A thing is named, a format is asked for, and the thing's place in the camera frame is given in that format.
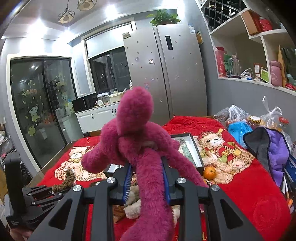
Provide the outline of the black microwave oven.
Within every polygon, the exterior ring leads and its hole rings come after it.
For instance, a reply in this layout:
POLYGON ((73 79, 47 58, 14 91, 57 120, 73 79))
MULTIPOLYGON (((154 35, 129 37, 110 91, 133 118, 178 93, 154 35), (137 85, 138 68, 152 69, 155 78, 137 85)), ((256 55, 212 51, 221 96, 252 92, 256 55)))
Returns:
POLYGON ((72 101, 73 109, 76 113, 91 109, 97 100, 96 93, 85 95, 72 101))

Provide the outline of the blue plastic bag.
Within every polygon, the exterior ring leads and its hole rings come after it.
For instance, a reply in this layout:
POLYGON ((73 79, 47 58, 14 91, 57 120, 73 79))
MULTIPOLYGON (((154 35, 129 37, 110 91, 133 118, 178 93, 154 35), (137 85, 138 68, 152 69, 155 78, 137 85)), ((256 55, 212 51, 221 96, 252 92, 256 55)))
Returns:
POLYGON ((243 121, 231 123, 228 127, 228 132, 234 137, 236 142, 241 145, 241 147, 247 149, 247 146, 243 140, 243 136, 246 133, 252 132, 252 128, 250 125, 243 121))

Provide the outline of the pink bottle on shelf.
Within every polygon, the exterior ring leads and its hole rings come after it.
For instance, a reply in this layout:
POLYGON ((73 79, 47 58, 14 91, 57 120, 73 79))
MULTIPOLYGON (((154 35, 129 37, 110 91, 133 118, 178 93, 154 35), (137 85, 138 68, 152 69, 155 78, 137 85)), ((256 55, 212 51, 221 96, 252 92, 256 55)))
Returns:
POLYGON ((270 62, 271 84, 274 86, 282 86, 281 63, 278 61, 270 62))

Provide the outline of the cream fluffy plush toy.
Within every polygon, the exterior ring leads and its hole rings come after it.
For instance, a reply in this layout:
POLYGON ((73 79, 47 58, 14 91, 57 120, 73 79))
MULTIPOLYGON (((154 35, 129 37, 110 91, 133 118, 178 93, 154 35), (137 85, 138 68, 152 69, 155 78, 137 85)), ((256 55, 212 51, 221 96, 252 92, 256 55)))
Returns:
MULTIPOLYGON (((141 199, 139 197, 139 187, 138 185, 133 185, 130 187, 130 192, 128 199, 125 202, 125 215, 128 219, 136 219, 140 215, 141 199)), ((174 225, 177 224, 177 221, 180 217, 180 206, 172 206, 174 225)))

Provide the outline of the red box on shelf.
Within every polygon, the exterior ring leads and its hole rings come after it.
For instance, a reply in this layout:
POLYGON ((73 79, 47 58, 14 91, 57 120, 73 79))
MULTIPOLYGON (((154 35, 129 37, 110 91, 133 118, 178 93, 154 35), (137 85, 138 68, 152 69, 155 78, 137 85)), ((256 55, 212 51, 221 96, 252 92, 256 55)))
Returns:
POLYGON ((225 64, 224 64, 224 54, 225 54, 225 50, 223 47, 215 47, 215 55, 216 55, 216 62, 217 62, 219 77, 227 77, 225 64))

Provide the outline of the potted green plant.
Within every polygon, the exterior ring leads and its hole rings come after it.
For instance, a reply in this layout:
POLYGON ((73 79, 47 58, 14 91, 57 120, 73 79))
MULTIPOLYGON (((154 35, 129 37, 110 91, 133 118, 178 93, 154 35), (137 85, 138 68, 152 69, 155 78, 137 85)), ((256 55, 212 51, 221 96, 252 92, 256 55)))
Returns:
POLYGON ((146 18, 152 18, 150 24, 153 27, 159 25, 178 24, 181 20, 178 18, 178 14, 171 14, 166 9, 159 9, 156 14, 149 14, 146 18))

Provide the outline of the white wall shelf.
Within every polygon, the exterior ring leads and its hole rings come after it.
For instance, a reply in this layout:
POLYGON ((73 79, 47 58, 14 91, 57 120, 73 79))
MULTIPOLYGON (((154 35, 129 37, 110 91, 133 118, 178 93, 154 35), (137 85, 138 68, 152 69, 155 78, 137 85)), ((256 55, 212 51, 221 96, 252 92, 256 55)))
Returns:
POLYGON ((242 69, 261 64, 267 70, 267 79, 252 81, 258 84, 295 95, 294 90, 284 85, 276 86, 271 83, 271 61, 278 58, 280 47, 291 47, 293 42, 284 26, 279 29, 258 32, 251 35, 247 27, 247 14, 250 11, 267 18, 264 4, 260 1, 237 1, 239 8, 232 6, 231 1, 197 1, 204 22, 208 25, 210 46, 213 51, 222 47, 227 54, 238 54, 242 69))

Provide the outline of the magenta plush toy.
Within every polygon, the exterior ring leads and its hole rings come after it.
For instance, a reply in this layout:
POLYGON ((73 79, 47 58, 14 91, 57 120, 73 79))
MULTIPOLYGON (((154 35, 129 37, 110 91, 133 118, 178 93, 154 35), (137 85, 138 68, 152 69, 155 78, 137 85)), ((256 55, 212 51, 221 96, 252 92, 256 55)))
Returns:
POLYGON ((179 152, 179 142, 149 120, 153 108, 152 96, 146 89, 128 90, 119 103, 116 118, 103 126, 99 143, 84 154, 81 161, 89 173, 100 173, 110 163, 129 162, 137 174, 140 215, 121 240, 172 240, 174 237, 173 211, 165 198, 162 156, 182 177, 206 187, 194 165, 179 152))

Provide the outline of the purple grey cloth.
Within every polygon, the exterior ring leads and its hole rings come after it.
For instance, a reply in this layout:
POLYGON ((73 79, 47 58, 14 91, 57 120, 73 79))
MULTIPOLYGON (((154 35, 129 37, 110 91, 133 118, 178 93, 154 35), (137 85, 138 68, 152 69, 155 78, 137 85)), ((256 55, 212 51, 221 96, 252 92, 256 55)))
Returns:
POLYGON ((284 181, 284 167, 290 155, 284 135, 278 130, 261 126, 244 134, 243 140, 249 152, 281 188, 284 181))

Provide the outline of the white kitchen cabinet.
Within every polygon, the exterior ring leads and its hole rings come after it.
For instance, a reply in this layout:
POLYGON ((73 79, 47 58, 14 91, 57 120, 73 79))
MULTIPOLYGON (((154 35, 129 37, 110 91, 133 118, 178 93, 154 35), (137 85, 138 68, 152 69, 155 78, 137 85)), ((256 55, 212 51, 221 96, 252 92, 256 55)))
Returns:
POLYGON ((101 130, 110 120, 116 117, 119 102, 95 107, 76 113, 82 133, 101 130))

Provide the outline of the silver double door refrigerator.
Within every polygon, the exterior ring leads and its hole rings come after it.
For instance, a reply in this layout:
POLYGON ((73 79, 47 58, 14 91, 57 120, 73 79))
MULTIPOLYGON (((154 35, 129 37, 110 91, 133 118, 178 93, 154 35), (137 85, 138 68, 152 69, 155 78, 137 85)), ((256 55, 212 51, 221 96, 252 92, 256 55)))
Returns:
POLYGON ((207 94, 196 32, 185 24, 146 27, 123 34, 133 86, 149 91, 151 121, 166 124, 174 116, 206 116, 207 94))

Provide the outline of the clear plastic bag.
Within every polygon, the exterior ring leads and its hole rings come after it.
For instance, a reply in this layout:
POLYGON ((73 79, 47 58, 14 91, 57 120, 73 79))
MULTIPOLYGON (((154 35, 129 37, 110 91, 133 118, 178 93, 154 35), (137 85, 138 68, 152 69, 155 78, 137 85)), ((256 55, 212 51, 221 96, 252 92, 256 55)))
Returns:
POLYGON ((230 107, 224 108, 214 114, 213 118, 221 122, 226 128, 228 128, 229 125, 232 123, 236 123, 239 121, 246 122, 249 116, 250 114, 248 112, 235 105, 231 105, 230 107))

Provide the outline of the black storage box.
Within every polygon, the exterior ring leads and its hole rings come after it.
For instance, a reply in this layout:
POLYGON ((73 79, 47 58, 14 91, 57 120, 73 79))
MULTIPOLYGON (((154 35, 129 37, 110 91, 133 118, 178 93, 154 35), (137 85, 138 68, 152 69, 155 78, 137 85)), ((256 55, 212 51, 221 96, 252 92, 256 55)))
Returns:
POLYGON ((105 133, 101 136, 99 150, 103 158, 114 164, 129 162, 140 177, 162 174, 162 157, 182 177, 202 182, 198 168, 201 166, 198 151, 185 138, 173 139, 167 131, 143 130, 141 132, 105 133))

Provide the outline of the red bear print blanket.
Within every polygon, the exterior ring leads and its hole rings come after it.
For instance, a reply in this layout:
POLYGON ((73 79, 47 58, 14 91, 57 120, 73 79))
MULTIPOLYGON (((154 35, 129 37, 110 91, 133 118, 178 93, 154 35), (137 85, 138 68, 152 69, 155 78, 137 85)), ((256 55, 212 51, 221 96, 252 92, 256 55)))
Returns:
MULTIPOLYGON (((175 116, 163 128, 170 134, 190 133, 193 137, 203 132, 221 133, 225 142, 234 142, 234 137, 217 120, 203 117, 175 116)), ((93 147, 99 142, 99 136, 81 138, 74 147, 93 147)), ((70 150, 49 169, 39 185, 48 187, 61 184, 55 177, 56 169, 68 161, 70 150)), ((279 240, 290 224, 291 214, 282 192, 272 180, 269 173, 257 159, 241 173, 235 174, 228 184, 219 184, 221 189, 240 208, 244 215, 259 231, 264 240, 279 240)), ((128 230, 136 219, 123 217, 114 224, 115 240, 128 230)))

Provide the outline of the dark glass sliding door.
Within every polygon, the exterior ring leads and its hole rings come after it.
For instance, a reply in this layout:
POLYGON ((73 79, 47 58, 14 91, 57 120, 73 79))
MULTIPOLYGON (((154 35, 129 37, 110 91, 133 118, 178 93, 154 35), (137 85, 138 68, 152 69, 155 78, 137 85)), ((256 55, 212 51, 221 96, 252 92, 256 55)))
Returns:
POLYGON ((10 84, 16 119, 25 143, 43 168, 69 138, 62 119, 73 113, 76 99, 69 58, 11 60, 10 84))

